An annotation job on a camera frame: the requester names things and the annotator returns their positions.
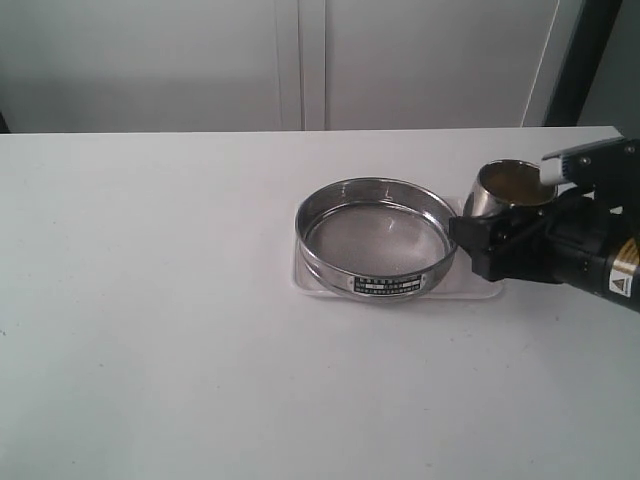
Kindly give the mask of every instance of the table surface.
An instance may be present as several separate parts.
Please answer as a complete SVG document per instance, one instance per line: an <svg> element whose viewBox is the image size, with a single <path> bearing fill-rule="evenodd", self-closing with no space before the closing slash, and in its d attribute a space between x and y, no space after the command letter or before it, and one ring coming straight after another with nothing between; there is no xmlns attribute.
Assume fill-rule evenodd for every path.
<svg viewBox="0 0 640 480"><path fill-rule="evenodd" d="M0 136L0 478L637 479L640 317L291 284L344 178L464 196L612 128Z"/></svg>

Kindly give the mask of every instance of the yellow warning sticker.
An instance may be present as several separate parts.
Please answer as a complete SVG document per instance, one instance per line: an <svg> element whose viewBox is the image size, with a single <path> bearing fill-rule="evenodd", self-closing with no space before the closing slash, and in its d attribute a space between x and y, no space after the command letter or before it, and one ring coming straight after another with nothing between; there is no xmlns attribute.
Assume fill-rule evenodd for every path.
<svg viewBox="0 0 640 480"><path fill-rule="evenodd" d="M640 264L638 246L633 238L627 240L616 255L609 273L609 290L618 295L631 297L633 275Z"/></svg>

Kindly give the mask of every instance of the metal sieve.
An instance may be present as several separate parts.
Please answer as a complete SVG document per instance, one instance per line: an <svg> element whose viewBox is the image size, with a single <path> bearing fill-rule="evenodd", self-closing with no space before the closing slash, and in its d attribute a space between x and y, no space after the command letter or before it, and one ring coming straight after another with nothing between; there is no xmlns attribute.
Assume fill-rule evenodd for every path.
<svg viewBox="0 0 640 480"><path fill-rule="evenodd" d="M427 189L356 178L328 185L298 209L296 235L308 271L327 289L371 302L422 295L451 268L456 214Z"/></svg>

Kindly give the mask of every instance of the metal cup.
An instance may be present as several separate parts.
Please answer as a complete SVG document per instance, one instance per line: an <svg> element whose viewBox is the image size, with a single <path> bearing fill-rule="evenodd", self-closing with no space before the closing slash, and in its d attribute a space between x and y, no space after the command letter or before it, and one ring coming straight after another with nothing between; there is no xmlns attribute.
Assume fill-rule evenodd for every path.
<svg viewBox="0 0 640 480"><path fill-rule="evenodd" d="M539 207L553 200L555 186L540 183L537 165L521 160L496 160L478 172L462 214L496 215L512 207Z"/></svg>

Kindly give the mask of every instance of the robotic arm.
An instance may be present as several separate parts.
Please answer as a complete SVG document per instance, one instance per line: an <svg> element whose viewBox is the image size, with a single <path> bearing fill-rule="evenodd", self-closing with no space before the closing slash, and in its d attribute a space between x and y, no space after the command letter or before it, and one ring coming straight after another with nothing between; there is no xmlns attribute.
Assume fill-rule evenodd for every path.
<svg viewBox="0 0 640 480"><path fill-rule="evenodd" d="M449 233L474 273L567 283L640 312L640 142L616 138L549 154L540 182L575 186L541 206L451 219Z"/></svg>

